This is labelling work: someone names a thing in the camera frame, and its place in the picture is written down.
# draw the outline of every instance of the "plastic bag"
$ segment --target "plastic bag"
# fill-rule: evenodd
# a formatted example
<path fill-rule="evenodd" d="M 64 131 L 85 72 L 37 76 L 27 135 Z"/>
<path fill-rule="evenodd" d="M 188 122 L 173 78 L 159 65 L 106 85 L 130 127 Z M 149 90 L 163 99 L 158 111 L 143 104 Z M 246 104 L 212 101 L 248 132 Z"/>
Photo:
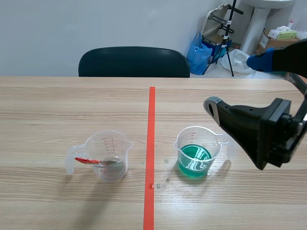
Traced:
<path fill-rule="evenodd" d="M 201 43 L 201 33 L 197 32 L 188 52 L 188 62 L 190 72 L 201 75 L 208 66 L 208 58 L 212 53 L 212 49 Z"/>
<path fill-rule="evenodd" d="M 244 53 L 244 52 L 242 52 L 241 50 L 235 49 L 235 50 L 231 51 L 229 53 L 229 57 L 230 57 L 230 62 L 231 62 L 232 70 L 234 72 L 246 73 L 246 74 L 250 74 L 250 73 L 256 72 L 252 68 L 248 67 L 246 62 L 247 62 L 247 60 L 249 58 L 249 55 Z M 225 54 L 224 57 L 220 58 L 217 61 L 217 65 L 219 67 L 222 67 L 222 68 L 225 68 L 227 70 L 230 70 L 228 56 Z"/>

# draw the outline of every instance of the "plastic measuring cup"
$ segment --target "plastic measuring cup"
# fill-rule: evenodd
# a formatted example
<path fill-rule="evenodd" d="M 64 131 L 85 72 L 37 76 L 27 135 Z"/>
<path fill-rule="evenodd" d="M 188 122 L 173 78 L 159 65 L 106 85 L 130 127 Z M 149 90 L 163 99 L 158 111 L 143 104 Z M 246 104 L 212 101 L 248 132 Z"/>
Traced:
<path fill-rule="evenodd" d="M 235 154 L 234 141 L 228 134 L 215 134 L 213 131 L 200 127 L 187 127 L 178 134 L 174 147 L 178 151 L 180 169 L 189 176 L 205 176 L 223 146 L 229 158 Z"/>
<path fill-rule="evenodd" d="M 103 164 L 92 165 L 102 181 L 112 182 L 122 178 L 128 170 L 128 152 L 132 148 L 123 134 L 117 131 L 102 131 L 88 138 L 83 145 L 68 149 L 65 159 L 66 172 L 73 174 L 75 158 L 98 160 Z"/>

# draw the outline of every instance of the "blue bag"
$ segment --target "blue bag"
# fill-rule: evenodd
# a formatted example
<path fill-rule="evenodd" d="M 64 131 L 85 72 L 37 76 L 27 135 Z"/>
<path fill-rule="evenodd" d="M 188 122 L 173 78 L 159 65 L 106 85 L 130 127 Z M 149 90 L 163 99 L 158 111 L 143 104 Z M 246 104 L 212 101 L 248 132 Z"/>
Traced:
<path fill-rule="evenodd" d="M 201 75 L 208 66 L 208 59 L 212 53 L 212 49 L 201 43 L 201 33 L 197 32 L 188 52 L 188 62 L 190 72 Z"/>

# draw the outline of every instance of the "chair backrest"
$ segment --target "chair backrest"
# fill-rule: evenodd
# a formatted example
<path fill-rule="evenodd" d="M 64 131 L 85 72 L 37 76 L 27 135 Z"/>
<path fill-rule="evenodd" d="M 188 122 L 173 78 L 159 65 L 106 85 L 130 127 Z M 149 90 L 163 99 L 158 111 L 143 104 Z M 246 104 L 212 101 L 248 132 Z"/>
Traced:
<path fill-rule="evenodd" d="M 189 78 L 189 64 L 171 49 L 124 46 L 88 51 L 79 63 L 80 77 Z"/>

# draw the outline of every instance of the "red line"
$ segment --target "red line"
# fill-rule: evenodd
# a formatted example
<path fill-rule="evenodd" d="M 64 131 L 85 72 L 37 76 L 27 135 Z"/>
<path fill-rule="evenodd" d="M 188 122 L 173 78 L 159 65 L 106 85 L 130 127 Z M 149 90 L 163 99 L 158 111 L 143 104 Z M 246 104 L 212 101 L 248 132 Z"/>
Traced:
<path fill-rule="evenodd" d="M 143 230 L 154 230 L 154 118 L 155 87 L 149 88 Z"/>

